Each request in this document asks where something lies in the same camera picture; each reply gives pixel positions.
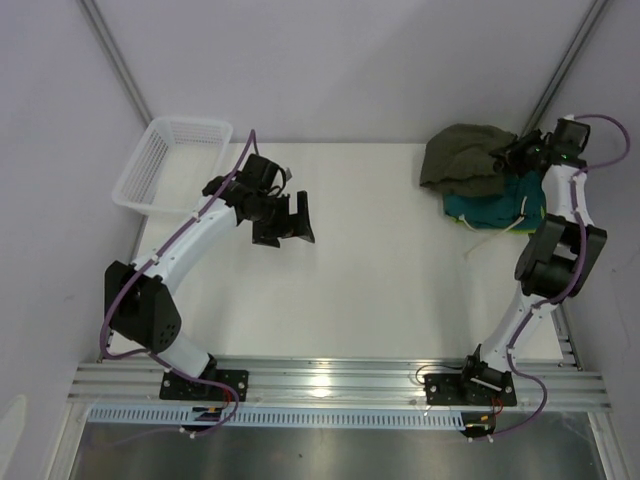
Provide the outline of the olive green shorts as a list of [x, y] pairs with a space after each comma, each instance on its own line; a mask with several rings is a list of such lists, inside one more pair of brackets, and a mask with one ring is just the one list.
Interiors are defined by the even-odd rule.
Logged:
[[517, 136], [491, 125], [458, 123], [446, 127], [425, 145], [419, 185], [441, 195], [502, 195], [505, 175], [495, 168], [495, 150]]

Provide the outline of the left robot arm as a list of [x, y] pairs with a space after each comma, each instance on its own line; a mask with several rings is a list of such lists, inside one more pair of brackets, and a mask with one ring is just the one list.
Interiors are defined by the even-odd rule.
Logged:
[[277, 178], [288, 181], [290, 173], [266, 157], [249, 155], [206, 184], [195, 209], [160, 247], [106, 269], [104, 357], [116, 357], [107, 345], [109, 332], [116, 332], [136, 344], [136, 353], [182, 377], [192, 398], [204, 400], [215, 392], [215, 359], [184, 333], [174, 295], [205, 251], [243, 222], [251, 223], [255, 245], [277, 248], [288, 238], [314, 242], [307, 192], [290, 196], [274, 183]]

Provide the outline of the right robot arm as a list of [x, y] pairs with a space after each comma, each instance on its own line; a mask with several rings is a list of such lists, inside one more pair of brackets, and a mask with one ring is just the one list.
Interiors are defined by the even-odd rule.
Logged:
[[590, 136], [582, 116], [563, 117], [547, 136], [536, 131], [509, 153], [516, 165], [542, 174], [546, 214], [521, 253], [516, 293], [499, 326], [465, 360], [458, 395], [468, 403], [514, 391], [512, 374], [523, 345], [539, 323], [579, 293], [607, 240], [591, 219], [585, 194], [587, 163], [580, 158]]

